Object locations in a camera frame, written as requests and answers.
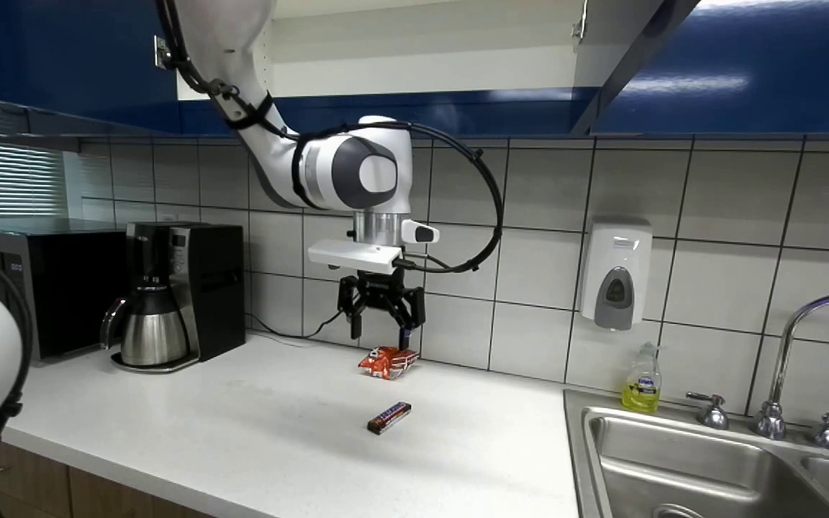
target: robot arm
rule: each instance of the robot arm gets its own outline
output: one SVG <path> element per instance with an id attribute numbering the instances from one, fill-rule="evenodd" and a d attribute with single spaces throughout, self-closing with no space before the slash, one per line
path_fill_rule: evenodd
<path id="1" fill-rule="evenodd" d="M 321 263 L 392 272 L 412 242 L 436 242 L 436 229 L 412 217 L 412 134 L 392 118 L 328 134 L 294 131 L 255 75 L 252 43 L 275 0 L 159 0 L 166 63 L 206 92 L 259 164 L 268 196 L 285 207 L 354 209 L 354 242 L 318 242 Z"/>

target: coffee maker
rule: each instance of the coffee maker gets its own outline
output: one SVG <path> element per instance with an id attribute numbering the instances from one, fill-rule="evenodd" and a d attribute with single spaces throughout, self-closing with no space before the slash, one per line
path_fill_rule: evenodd
<path id="1" fill-rule="evenodd" d="M 242 227 L 128 223 L 125 250 L 128 294 L 101 327 L 121 367 L 179 370 L 245 342 Z"/>

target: white tile wall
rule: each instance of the white tile wall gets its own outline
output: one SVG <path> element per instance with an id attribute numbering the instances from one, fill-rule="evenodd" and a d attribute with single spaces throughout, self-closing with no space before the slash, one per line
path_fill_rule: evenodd
<path id="1" fill-rule="evenodd" d="M 507 187 L 504 243 L 471 275 L 409 272 L 409 283 L 429 289 L 429 322 L 412 347 L 425 360 L 616 390 L 635 347 L 652 340 L 665 347 L 669 400 L 721 390 L 734 410 L 762 400 L 786 312 L 829 294 L 829 141 L 479 145 Z M 314 331 L 337 309 L 337 278 L 344 272 L 307 263 L 305 246 L 341 237 L 350 217 L 271 204 L 235 144 L 87 144 L 81 155 L 65 151 L 65 193 L 84 217 L 235 222 L 249 246 L 252 309 L 285 331 Z M 449 260 L 475 252 L 491 222 L 479 181 L 429 141 L 415 150 L 412 207 L 436 222 L 443 243 L 431 252 Z M 583 223 L 597 216 L 646 217 L 655 229 L 646 322 L 632 331 L 602 331 L 570 309 Z M 344 318 L 318 340 L 363 347 L 396 340 L 384 312 L 366 309 L 363 322 L 360 342 Z M 829 342 L 829 307 L 796 334 Z M 819 373 L 829 373 L 829 347 L 800 345 L 790 367 L 787 376 L 803 383 L 786 387 L 786 414 L 818 417 L 818 404 L 829 404 L 829 376 Z"/>
<path id="2" fill-rule="evenodd" d="M 495 304 L 491 370 L 560 383 L 570 312 Z"/>

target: sink faucet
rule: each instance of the sink faucet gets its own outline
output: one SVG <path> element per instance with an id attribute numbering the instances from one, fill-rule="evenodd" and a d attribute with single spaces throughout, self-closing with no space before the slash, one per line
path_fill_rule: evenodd
<path id="1" fill-rule="evenodd" d="M 787 360 L 787 347 L 790 347 L 790 331 L 796 322 L 803 322 L 815 307 L 823 307 L 829 304 L 829 296 L 819 296 L 819 299 L 812 299 L 805 301 L 803 307 L 796 307 L 786 327 L 782 327 L 782 345 L 780 345 L 780 353 L 776 353 L 776 361 L 770 367 L 770 387 L 769 387 L 769 400 L 762 401 L 760 409 L 760 417 L 756 417 L 756 430 L 764 433 L 764 437 L 773 437 L 780 439 L 786 433 L 786 420 L 782 420 L 782 383 L 786 383 L 786 360 Z"/>

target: soap dispenser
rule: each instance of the soap dispenser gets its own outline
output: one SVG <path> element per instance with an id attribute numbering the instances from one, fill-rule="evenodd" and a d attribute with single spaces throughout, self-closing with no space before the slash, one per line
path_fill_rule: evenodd
<path id="1" fill-rule="evenodd" d="M 628 331 L 642 322 L 649 269 L 649 227 L 642 222 L 592 222 L 582 278 L 582 317 Z"/>

